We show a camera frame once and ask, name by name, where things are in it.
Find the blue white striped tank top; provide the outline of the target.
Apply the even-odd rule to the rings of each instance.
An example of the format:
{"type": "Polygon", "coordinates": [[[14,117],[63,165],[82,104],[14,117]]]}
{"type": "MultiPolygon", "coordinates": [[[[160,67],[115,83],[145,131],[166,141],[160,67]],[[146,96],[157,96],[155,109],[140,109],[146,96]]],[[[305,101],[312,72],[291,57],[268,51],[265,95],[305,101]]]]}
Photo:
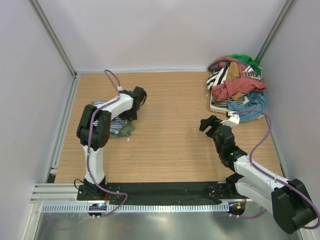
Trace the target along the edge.
{"type": "MultiPolygon", "coordinates": [[[[94,100],[92,105],[98,107],[99,105],[105,104],[106,101],[103,100],[94,100]]],[[[110,134],[117,135],[122,128],[128,123],[128,120],[122,119],[116,116],[110,123],[110,134]]]]}

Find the olive green tank top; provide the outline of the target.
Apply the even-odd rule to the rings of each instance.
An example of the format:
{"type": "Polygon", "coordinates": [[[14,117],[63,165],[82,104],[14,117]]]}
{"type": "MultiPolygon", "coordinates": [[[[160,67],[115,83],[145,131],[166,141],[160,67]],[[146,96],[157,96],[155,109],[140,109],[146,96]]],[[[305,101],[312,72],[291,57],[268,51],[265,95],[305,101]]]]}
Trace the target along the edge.
{"type": "Polygon", "coordinates": [[[129,121],[123,125],[123,127],[114,132],[110,132],[110,138],[122,138],[131,136],[132,132],[136,129],[135,124],[129,121]]]}

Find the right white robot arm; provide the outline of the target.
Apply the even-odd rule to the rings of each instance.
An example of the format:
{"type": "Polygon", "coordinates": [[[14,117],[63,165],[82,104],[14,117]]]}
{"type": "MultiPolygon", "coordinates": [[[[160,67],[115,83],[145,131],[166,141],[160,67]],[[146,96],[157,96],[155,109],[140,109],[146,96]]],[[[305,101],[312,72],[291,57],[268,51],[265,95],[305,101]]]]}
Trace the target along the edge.
{"type": "Polygon", "coordinates": [[[231,198],[247,197],[272,214],[277,225],[287,234],[304,229],[320,219],[320,211],[312,202],[306,186],[299,179],[288,180],[253,160],[236,145],[232,128],[240,123],[237,113],[229,112],[225,120],[211,115],[201,119],[199,130],[213,139],[221,163],[233,171],[226,179],[225,192],[231,198]]]}

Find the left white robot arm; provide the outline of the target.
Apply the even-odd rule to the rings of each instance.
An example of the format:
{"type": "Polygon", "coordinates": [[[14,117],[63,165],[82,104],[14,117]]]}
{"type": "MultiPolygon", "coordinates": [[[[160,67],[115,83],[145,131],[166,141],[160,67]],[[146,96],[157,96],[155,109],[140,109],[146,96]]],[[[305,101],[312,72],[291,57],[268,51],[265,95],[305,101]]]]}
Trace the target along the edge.
{"type": "Polygon", "coordinates": [[[86,157],[85,177],[77,193],[79,201],[102,200],[107,194],[103,152],[110,138],[111,123],[116,117],[136,120],[146,99],[146,91],[136,86],[132,91],[120,90],[118,96],[106,102],[85,106],[76,131],[86,157]]]}

